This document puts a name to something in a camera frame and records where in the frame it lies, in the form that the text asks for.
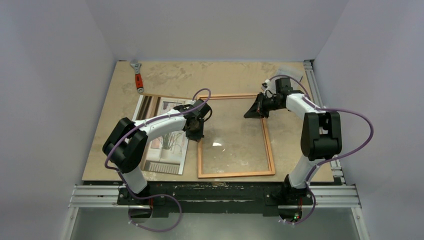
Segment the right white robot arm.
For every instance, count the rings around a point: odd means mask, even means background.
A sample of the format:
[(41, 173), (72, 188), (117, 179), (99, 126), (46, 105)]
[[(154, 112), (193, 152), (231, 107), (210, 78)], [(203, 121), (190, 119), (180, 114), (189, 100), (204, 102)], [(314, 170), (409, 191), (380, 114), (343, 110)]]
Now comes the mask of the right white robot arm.
[(271, 111), (286, 109), (302, 120), (300, 148), (302, 156), (294, 170), (286, 176), (289, 185), (281, 189), (280, 196), (288, 204), (300, 198), (299, 189), (305, 189), (316, 174), (319, 164), (338, 155), (342, 150), (341, 117), (334, 110), (322, 110), (311, 101), (304, 90), (295, 90), (293, 78), (277, 75), (262, 83), (262, 92), (245, 119), (263, 119)]

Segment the plant photo print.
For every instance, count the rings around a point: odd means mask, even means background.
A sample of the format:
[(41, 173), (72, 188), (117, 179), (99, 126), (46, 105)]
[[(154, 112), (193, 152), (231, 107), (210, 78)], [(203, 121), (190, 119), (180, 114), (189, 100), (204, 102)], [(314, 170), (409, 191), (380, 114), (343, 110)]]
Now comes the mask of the plant photo print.
[[(133, 121), (154, 118), (178, 105), (190, 104), (187, 98), (159, 95), (140, 95), (132, 117)], [(143, 171), (182, 175), (188, 150), (188, 139), (184, 131), (166, 133), (148, 143), (140, 168)]]

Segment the copper wooden picture frame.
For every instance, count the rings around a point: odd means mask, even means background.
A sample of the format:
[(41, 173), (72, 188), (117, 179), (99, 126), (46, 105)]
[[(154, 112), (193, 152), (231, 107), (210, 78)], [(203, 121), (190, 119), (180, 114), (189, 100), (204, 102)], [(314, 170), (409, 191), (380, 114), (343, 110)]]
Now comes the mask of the copper wooden picture frame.
[[(219, 99), (256, 99), (254, 93), (230, 93), (230, 94), (214, 94), (209, 100)], [(267, 120), (265, 118), (259, 118), (262, 124), (262, 132), (264, 137), (264, 143), (266, 147), (268, 171), (254, 171), (254, 172), (236, 172), (236, 173), (217, 173), (217, 174), (204, 174), (202, 169), (202, 143), (203, 139), (197, 145), (197, 176), (200, 179), (222, 179), (222, 178), (239, 178), (239, 177), (256, 177), (256, 176), (273, 176), (276, 173), (275, 164), (273, 159), (272, 147), (270, 142), (269, 130)]]

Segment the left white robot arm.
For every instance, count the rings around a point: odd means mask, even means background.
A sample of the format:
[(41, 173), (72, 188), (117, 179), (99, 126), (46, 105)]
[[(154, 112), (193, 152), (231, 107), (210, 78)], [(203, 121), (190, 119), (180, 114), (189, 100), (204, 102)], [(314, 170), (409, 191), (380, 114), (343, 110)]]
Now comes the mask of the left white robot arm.
[(170, 111), (136, 123), (127, 117), (118, 121), (102, 146), (130, 189), (129, 197), (138, 205), (149, 199), (147, 180), (139, 167), (146, 146), (154, 139), (183, 131), (191, 141), (204, 137), (204, 123), (212, 108), (202, 99), (193, 104), (177, 105)]

